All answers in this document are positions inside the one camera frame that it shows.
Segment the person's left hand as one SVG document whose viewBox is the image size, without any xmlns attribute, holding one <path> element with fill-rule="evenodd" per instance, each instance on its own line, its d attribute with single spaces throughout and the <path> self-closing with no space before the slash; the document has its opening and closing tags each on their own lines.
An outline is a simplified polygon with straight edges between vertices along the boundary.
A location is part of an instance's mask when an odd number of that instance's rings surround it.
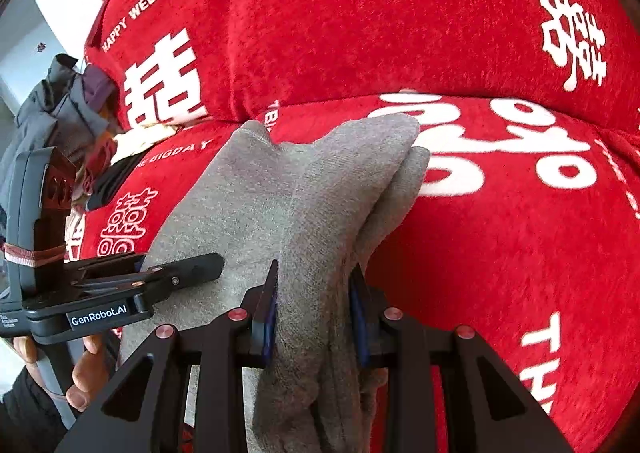
<svg viewBox="0 0 640 453">
<path fill-rule="evenodd" d="M 82 413 L 92 402 L 94 397 L 108 382 L 108 372 L 105 363 L 105 347 L 102 335 L 86 336 L 82 339 L 85 351 L 73 369 L 73 385 L 65 392 L 67 403 Z M 37 366 L 37 349 L 30 337 L 15 337 L 12 345 L 24 361 L 27 372 L 37 385 L 53 400 L 61 401 L 59 395 L 50 391 L 39 372 Z"/>
</svg>

